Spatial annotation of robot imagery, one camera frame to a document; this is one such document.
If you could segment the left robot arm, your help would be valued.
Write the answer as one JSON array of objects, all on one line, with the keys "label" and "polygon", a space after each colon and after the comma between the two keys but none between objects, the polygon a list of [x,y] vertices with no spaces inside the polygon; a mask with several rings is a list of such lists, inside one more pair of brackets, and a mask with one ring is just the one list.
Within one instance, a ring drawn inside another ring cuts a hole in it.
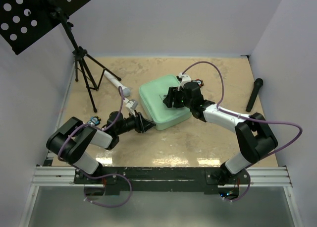
[{"label": "left robot arm", "polygon": [[155,125],[140,112],[127,118],[119,111],[112,112],[103,130],[72,117],[51,135],[46,148],[62,161],[83,170],[90,183],[98,183],[103,177],[101,164],[86,152],[87,147],[92,144],[112,150],[119,143],[119,135],[131,130],[144,133]]}]

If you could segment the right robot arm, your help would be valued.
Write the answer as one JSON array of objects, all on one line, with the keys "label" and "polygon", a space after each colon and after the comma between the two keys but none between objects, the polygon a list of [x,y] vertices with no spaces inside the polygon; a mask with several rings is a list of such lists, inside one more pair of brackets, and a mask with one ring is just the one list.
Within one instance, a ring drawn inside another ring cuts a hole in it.
[{"label": "right robot arm", "polygon": [[239,115],[226,109],[221,111],[215,102],[204,99],[199,85],[194,81],[180,88],[169,87],[163,103],[167,108],[186,107],[194,118],[217,124],[236,134],[240,151],[220,166],[215,176],[221,184],[233,183],[239,172],[260,161],[278,145],[262,114]]}]

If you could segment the mint green medicine case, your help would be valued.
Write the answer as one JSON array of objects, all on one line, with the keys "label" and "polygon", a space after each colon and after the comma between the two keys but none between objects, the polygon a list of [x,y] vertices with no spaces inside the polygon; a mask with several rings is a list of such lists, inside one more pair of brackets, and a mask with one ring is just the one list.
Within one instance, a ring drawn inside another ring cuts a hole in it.
[{"label": "mint green medicine case", "polygon": [[167,108],[163,103],[169,87],[177,87],[179,81],[174,75],[166,75],[139,87],[140,103],[148,118],[162,131],[189,119],[192,114],[186,107]]}]

